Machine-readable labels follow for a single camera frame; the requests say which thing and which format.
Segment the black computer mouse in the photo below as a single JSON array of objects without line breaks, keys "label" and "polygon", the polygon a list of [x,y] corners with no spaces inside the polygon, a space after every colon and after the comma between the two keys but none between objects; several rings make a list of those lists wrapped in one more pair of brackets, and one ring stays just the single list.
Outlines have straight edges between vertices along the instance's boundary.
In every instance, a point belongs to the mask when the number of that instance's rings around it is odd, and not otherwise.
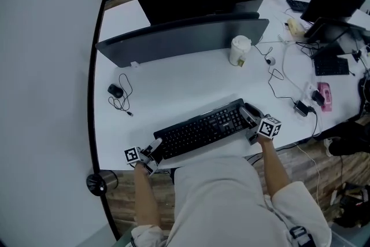
[{"label": "black computer mouse", "polygon": [[121,98],[124,94],[123,89],[121,87],[116,86],[115,84],[111,84],[108,87],[108,93],[117,99]]}]

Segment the dark grey desk divider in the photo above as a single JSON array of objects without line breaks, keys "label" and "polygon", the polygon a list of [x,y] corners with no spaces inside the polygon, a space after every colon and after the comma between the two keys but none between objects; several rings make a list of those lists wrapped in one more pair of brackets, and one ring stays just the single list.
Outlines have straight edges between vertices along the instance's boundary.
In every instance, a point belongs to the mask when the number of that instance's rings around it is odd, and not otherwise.
[{"label": "dark grey desk divider", "polygon": [[169,57],[225,49],[238,35],[259,42],[269,20],[229,19],[162,24],[122,34],[96,44],[96,49],[120,68]]}]

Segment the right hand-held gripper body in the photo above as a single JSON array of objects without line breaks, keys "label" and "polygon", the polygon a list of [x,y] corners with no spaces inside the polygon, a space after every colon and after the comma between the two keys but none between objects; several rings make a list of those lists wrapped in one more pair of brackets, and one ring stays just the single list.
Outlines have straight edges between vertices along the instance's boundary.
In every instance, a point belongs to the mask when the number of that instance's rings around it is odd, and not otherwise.
[{"label": "right hand-held gripper body", "polygon": [[253,115],[257,122],[257,127],[248,127],[246,131],[246,139],[250,145],[257,142],[257,137],[259,135],[268,139],[273,139],[277,136],[282,126],[282,122],[280,120],[272,117],[270,114],[263,114],[258,108],[251,104],[245,103],[245,108],[251,115]]}]

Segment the black waist device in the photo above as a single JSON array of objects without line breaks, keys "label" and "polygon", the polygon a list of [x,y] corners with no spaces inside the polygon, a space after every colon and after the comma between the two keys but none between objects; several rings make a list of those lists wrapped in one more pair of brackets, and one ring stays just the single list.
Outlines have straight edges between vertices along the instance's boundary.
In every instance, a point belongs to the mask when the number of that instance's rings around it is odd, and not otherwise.
[{"label": "black waist device", "polygon": [[316,247],[313,237],[302,226],[295,226],[289,231],[293,247]]}]

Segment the black power adapter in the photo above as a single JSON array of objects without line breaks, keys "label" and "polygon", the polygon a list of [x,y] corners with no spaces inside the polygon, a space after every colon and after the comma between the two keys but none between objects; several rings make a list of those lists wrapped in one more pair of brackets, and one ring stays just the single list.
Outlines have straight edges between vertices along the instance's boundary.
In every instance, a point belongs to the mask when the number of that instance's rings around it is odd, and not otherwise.
[{"label": "black power adapter", "polygon": [[310,108],[300,100],[297,100],[294,103],[294,110],[303,117],[307,117],[308,113],[310,112]]}]

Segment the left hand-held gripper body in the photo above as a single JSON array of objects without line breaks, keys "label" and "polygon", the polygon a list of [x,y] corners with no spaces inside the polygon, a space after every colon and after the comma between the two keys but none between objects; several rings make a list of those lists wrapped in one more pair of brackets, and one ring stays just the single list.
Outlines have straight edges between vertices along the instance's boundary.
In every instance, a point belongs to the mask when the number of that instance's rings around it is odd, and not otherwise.
[{"label": "left hand-held gripper body", "polygon": [[158,170],[158,166],[162,161],[162,154],[157,151],[158,145],[151,144],[145,149],[140,147],[130,148],[124,151],[126,163],[129,165],[136,165],[141,163],[148,176],[152,176]]}]

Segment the pale yellow pouch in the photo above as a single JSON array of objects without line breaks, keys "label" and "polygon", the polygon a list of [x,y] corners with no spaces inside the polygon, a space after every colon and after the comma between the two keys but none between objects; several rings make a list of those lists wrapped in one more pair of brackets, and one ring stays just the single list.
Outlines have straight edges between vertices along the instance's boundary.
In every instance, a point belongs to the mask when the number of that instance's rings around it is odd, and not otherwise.
[{"label": "pale yellow pouch", "polygon": [[292,36],[303,37],[305,35],[304,27],[296,19],[289,18],[287,25]]}]

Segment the pink tissue packet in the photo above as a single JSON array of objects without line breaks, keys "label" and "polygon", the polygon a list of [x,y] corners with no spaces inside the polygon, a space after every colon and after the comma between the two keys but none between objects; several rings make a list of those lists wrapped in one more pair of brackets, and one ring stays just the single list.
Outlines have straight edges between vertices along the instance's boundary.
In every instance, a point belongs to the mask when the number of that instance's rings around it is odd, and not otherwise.
[{"label": "pink tissue packet", "polygon": [[321,106],[321,110],[323,112],[331,112],[332,111],[332,94],[330,85],[326,82],[318,82],[317,88],[321,96],[323,97],[323,104]]}]

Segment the compact black keyboard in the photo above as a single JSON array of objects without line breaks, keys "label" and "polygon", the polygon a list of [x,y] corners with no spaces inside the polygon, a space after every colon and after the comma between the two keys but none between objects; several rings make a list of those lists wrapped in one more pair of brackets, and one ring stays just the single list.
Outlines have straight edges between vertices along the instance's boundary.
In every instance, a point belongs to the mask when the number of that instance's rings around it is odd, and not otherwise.
[{"label": "compact black keyboard", "polygon": [[303,13],[309,6],[309,2],[298,0],[286,0],[288,6],[292,11]]},{"label": "compact black keyboard", "polygon": [[349,63],[346,58],[319,57],[313,60],[316,76],[349,75]]}]

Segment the black plug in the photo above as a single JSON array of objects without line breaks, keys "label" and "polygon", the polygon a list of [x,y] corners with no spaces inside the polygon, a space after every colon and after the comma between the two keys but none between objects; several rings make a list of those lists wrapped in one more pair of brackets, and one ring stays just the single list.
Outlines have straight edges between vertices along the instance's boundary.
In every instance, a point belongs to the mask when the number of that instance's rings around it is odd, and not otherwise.
[{"label": "black plug", "polygon": [[318,106],[324,106],[325,98],[321,95],[318,90],[313,91],[311,99],[318,104]]}]

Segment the white power strip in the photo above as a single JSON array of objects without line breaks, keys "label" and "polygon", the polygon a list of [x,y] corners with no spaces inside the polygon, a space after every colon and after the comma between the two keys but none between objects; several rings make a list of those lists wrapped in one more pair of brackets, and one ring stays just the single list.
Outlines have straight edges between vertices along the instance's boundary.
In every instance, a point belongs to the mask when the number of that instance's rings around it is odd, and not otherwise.
[{"label": "white power strip", "polygon": [[317,91],[317,87],[310,82],[306,82],[302,91],[302,100],[305,102],[312,101],[313,94],[315,91]]}]

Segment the person's white shirt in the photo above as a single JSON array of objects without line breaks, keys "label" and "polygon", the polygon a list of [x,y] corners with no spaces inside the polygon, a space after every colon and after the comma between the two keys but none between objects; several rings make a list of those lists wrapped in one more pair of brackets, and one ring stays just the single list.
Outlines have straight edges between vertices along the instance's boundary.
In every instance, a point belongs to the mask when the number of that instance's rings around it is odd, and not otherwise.
[{"label": "person's white shirt", "polygon": [[316,247],[331,244],[324,215],[302,182],[265,196],[257,171],[242,157],[180,167],[174,183],[170,233],[146,223],[132,230],[127,247],[293,247],[296,226]]}]

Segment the person's left forearm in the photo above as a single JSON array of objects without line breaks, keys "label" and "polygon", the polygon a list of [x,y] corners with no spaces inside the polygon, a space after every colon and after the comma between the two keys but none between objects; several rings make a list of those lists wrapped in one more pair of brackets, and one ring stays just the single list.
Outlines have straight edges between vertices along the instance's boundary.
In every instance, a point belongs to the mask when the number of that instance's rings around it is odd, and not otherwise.
[{"label": "person's left forearm", "polygon": [[147,171],[141,163],[134,169],[135,213],[139,226],[161,226],[160,212]]}]

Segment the black lidded trash bin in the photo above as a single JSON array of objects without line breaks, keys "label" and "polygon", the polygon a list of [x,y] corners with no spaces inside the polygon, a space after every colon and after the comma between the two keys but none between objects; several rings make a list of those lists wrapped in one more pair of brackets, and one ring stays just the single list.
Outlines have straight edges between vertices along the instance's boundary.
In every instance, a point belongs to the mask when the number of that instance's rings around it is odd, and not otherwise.
[{"label": "black lidded trash bin", "polygon": [[119,180],[113,171],[100,171],[90,174],[86,178],[86,185],[90,193],[95,196],[103,196],[118,187]]}]

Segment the white paper cup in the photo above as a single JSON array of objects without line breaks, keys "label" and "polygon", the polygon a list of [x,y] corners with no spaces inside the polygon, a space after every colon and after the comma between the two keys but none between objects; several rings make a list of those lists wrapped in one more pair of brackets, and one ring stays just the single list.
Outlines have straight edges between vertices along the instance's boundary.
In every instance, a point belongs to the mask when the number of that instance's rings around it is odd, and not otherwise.
[{"label": "white paper cup", "polygon": [[251,40],[243,35],[238,35],[231,41],[229,62],[233,66],[243,67],[246,54],[251,49]]}]

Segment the tilted black monitor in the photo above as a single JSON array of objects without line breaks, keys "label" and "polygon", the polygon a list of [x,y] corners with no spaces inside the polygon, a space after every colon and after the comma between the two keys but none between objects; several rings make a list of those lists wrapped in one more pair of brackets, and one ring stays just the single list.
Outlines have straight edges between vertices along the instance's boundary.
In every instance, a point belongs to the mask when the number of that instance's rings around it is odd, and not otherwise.
[{"label": "tilted black monitor", "polygon": [[310,57],[355,54],[370,47],[370,31],[343,21],[319,18],[304,34],[306,42],[318,45]]}]

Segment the person's right forearm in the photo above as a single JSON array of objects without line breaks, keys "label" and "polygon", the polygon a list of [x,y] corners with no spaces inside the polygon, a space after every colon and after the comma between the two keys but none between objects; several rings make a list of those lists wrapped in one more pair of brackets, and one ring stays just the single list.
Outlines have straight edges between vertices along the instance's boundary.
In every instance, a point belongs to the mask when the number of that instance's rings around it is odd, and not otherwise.
[{"label": "person's right forearm", "polygon": [[291,181],[281,160],[278,157],[272,140],[259,135],[257,137],[257,141],[262,148],[267,191],[270,197],[273,197],[279,190],[288,186]]}]

